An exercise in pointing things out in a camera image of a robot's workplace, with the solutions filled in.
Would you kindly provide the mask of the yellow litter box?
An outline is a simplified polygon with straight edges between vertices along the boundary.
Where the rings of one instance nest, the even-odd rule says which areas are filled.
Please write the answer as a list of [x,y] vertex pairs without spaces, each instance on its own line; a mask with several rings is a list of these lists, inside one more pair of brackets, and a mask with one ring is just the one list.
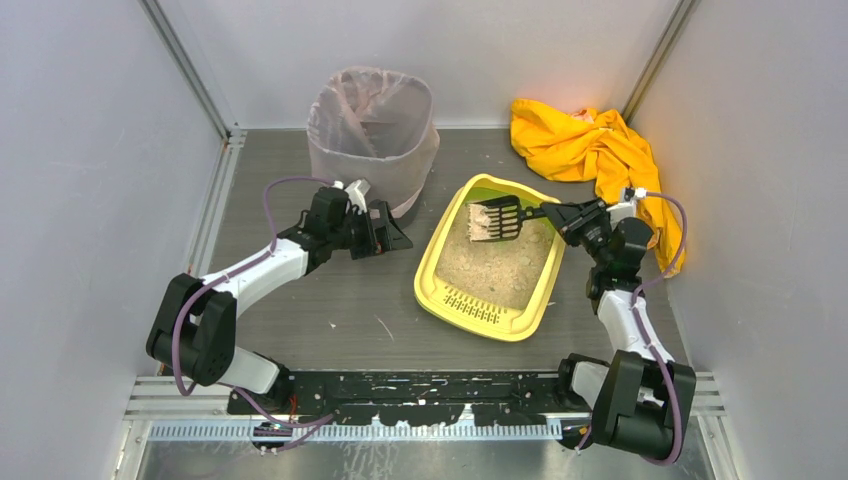
[[449,202],[413,280],[419,305],[437,318],[504,342],[530,337],[547,309],[566,246],[549,222],[533,220],[518,239],[473,242],[471,203],[514,195],[537,207],[547,195],[526,185],[478,174]]

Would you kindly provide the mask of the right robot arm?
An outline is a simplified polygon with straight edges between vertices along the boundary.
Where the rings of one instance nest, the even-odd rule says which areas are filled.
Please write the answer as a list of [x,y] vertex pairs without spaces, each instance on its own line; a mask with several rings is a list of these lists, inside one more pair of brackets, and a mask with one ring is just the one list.
[[559,390],[591,409],[587,426],[563,428],[561,445],[579,451],[598,444],[657,465],[676,462],[696,375],[674,361],[648,318],[639,270],[651,227],[630,204],[544,202],[541,210],[567,245],[594,260],[587,296],[614,348],[611,361],[572,354],[561,362]]

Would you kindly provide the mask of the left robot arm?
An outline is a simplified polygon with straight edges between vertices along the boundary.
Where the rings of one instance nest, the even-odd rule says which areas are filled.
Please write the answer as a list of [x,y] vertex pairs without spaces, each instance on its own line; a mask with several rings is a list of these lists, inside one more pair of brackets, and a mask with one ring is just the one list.
[[173,277],[148,335],[147,355],[201,386],[225,384],[257,394],[281,388],[288,376],[281,364],[237,346],[239,317],[336,251],[358,260],[413,245],[387,203],[366,203],[358,186],[319,188],[296,225],[227,269],[202,278]]

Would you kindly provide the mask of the black litter scoop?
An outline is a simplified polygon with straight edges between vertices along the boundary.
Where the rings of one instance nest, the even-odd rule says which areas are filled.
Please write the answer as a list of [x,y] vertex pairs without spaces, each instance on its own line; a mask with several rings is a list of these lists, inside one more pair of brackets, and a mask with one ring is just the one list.
[[539,207],[523,206],[515,195],[506,195],[466,205],[468,238],[471,242],[500,242],[518,238],[523,223],[544,218]]

